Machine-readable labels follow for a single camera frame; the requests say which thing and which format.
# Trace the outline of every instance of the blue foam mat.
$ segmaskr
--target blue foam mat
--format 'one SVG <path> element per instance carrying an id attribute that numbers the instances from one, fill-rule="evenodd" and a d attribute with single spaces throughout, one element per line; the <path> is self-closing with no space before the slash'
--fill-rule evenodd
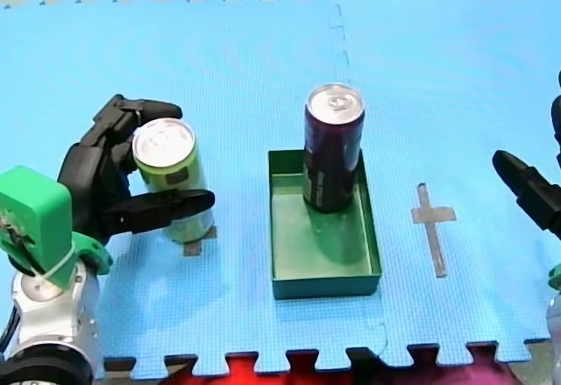
<path id="1" fill-rule="evenodd" d="M 547 272 L 561 246 L 514 204 L 491 165 L 505 148 L 558 178 L 549 107 L 561 47 L 561 0 L 68 0 L 0 12 L 0 170 L 24 163 L 56 177 L 67 148 L 120 92 L 181 105 L 217 193 L 217 239 L 185 258 L 161 232 L 109 244 L 115 267 L 99 307 L 106 357 L 134 357 L 134 378 L 167 374 L 194 354 L 223 374 L 227 353 L 256 370 L 288 369 L 316 349 L 319 369 L 368 347 L 406 366 L 408 346 L 471 361 L 496 342 L 526 360 L 548 337 Z M 270 283 L 266 153 L 302 146 L 302 106 L 317 85 L 347 81 L 365 97 L 366 172 L 384 274 L 373 296 L 275 302 Z M 427 182 L 449 268 L 436 279 L 410 210 Z M 136 193 L 144 190 L 131 177 Z M 11 270 L 2 262 L 0 311 Z"/>

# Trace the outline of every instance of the red surface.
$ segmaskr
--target red surface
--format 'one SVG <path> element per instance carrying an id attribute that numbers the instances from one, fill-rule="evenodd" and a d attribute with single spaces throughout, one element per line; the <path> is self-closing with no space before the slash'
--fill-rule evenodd
<path id="1" fill-rule="evenodd" d="M 291 360 L 287 374 L 255 374 L 255 358 L 232 357 L 228 359 L 230 374 L 217 378 L 195 377 L 188 371 L 174 374 L 162 385 L 351 385 L 351 372 L 319 374 L 314 370 L 316 356 L 300 355 Z"/>
<path id="2" fill-rule="evenodd" d="M 494 362 L 494 348 L 472 348 L 473 363 L 461 367 L 438 367 L 437 350 L 412 352 L 415 365 L 408 369 L 391 369 L 379 365 L 375 383 L 384 385 L 521 385 L 506 366 Z M 314 369 L 317 355 L 290 354 L 290 372 L 255 374 L 257 357 L 229 358 L 230 374 L 223 377 L 194 377 L 188 369 L 164 380 L 161 385 L 352 385 L 351 371 L 318 373 Z"/>

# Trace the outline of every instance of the gray tape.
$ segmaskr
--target gray tape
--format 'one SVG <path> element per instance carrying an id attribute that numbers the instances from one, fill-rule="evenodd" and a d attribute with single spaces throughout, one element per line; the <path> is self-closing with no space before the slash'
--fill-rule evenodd
<path id="1" fill-rule="evenodd" d="M 432 262 L 435 266 L 437 277 L 445 277 L 446 266 L 444 264 L 444 257 L 440 247 L 440 240 L 437 234 L 436 223 L 443 223 L 445 221 L 455 221 L 456 214 L 451 207 L 436 207 L 430 206 L 429 191 L 425 183 L 420 183 L 417 186 L 417 195 L 419 196 L 419 204 L 421 208 L 414 208 L 411 210 L 413 222 L 416 224 L 424 224 L 425 231 L 427 232 L 427 240 L 429 241 L 430 254 Z"/>

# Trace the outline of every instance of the green tray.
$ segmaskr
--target green tray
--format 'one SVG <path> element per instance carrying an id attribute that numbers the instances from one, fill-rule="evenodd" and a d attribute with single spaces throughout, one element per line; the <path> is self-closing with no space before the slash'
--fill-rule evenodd
<path id="1" fill-rule="evenodd" d="M 302 157 L 269 152 L 274 297 L 371 295 L 381 267 L 362 153 L 352 203 L 333 214 L 304 202 Z"/>

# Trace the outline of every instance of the purple can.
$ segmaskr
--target purple can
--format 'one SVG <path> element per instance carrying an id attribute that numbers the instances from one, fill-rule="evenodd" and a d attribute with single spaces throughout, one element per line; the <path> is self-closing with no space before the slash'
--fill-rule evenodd
<path id="1" fill-rule="evenodd" d="M 365 106 L 358 91 L 339 84 L 314 90 L 306 104 L 304 199 L 321 212 L 352 200 Z"/>

